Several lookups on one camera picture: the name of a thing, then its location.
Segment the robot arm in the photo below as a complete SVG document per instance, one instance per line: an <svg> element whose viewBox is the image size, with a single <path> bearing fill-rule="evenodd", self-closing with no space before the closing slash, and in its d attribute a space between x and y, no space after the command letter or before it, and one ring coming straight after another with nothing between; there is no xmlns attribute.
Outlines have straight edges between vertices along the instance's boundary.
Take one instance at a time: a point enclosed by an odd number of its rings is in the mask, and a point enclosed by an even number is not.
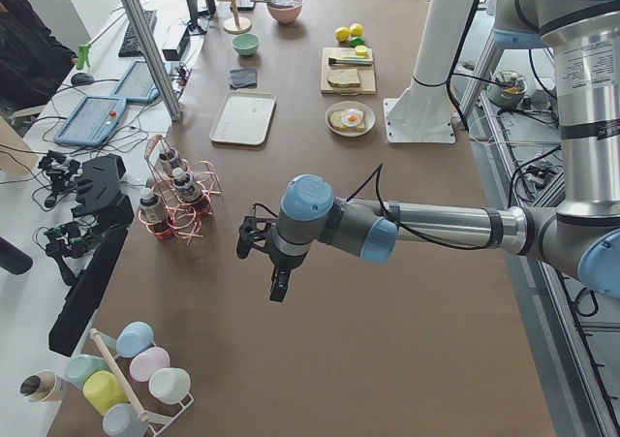
<svg viewBox="0 0 620 437"><path fill-rule="evenodd" d="M586 288L619 294L619 0L497 0L496 42L552 48L565 198L506 210L339 199L321 177L293 178L274 218L245 217L236 253L270 258L282 300L313 242L373 263L399 240L501 248L551 265Z"/></svg>

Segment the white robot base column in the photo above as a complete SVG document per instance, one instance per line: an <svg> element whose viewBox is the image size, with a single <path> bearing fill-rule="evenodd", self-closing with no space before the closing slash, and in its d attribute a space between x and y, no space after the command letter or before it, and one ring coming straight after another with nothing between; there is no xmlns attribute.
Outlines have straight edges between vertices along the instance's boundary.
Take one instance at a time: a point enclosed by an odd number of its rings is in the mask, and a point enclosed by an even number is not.
<svg viewBox="0 0 620 437"><path fill-rule="evenodd" d="M454 143L450 78L480 0L430 0L411 83L384 100L390 143Z"/></svg>

